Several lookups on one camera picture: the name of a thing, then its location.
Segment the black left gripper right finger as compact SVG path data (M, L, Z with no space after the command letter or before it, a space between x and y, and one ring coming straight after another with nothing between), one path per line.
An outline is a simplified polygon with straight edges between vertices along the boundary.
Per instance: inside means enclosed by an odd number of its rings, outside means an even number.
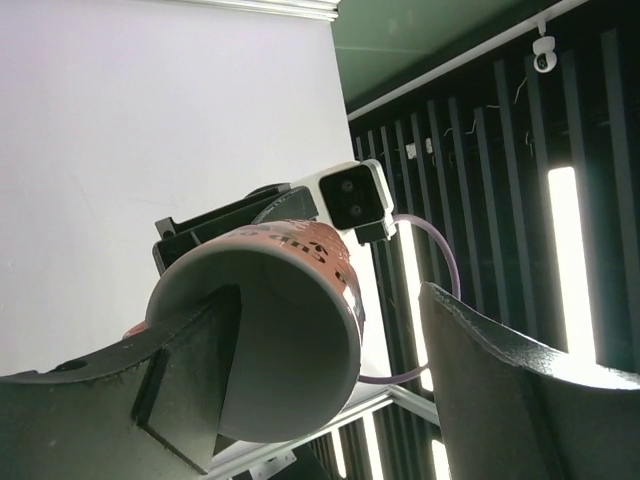
M638 374L551 348L433 283L419 301L453 478L638 478Z

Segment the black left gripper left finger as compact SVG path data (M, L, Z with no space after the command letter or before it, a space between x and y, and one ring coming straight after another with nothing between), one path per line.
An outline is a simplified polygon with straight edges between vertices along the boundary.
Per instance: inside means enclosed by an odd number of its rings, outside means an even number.
M92 354L1 380L5 479L200 479L241 317L229 285Z

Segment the terracotta ceramic mug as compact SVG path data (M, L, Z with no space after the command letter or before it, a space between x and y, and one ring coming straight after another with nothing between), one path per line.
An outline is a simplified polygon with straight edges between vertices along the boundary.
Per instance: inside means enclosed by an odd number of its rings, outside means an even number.
M308 220L245 225L202 243L161 275L136 335L224 285L241 320L220 432L277 443L323 427L343 410L361 370L365 312L349 250Z

